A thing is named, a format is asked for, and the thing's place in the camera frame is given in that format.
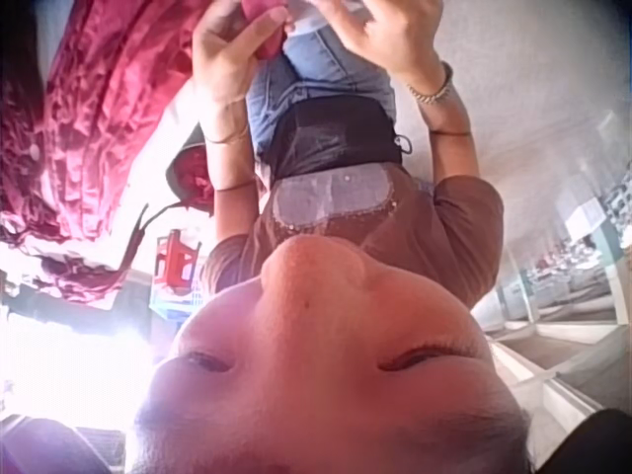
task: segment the brown shirt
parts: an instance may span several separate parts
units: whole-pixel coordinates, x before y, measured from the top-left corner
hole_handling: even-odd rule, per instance
[[[387,265],[429,277],[468,308],[494,285],[503,247],[503,203],[487,182],[452,177],[421,191],[394,164],[365,164],[279,181],[249,235],[213,249],[211,293],[255,277],[297,234],[348,239]]]

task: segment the white patch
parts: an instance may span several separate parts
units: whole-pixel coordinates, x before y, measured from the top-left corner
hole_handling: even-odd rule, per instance
[[[335,217],[384,208],[392,189],[379,163],[286,178],[274,193],[273,216],[293,229],[314,226]]]

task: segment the bracelet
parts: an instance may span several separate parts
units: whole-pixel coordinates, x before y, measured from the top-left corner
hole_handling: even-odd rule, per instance
[[[442,61],[441,64],[443,65],[443,68],[445,68],[445,83],[443,83],[443,86],[439,89],[439,91],[436,94],[432,94],[431,96],[420,94],[415,89],[413,89],[412,86],[407,84],[408,90],[411,92],[415,100],[419,102],[420,104],[424,104],[426,106],[434,105],[437,102],[445,99],[445,97],[451,92],[452,78],[454,77],[454,70],[452,69],[452,66],[450,66],[445,61]]]
[[[241,130],[239,130],[236,133],[233,133],[232,135],[228,135],[228,137],[224,138],[223,140],[219,140],[219,141],[211,140],[210,138],[208,138],[205,135],[204,136],[204,141],[206,143],[211,144],[211,145],[230,145],[230,144],[235,143],[235,142],[243,139],[244,137],[246,137],[249,132],[250,132],[250,126],[246,122],[246,124],[244,125],[244,127]]]

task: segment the person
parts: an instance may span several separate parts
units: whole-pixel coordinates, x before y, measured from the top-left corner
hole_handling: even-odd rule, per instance
[[[215,0],[195,31],[212,296],[156,370],[129,472],[529,472],[528,421],[469,313],[497,276],[503,205],[435,51],[442,2],[313,3],[329,26],[261,64],[286,8],[245,27]],[[432,193],[402,166],[391,76],[430,131]]]

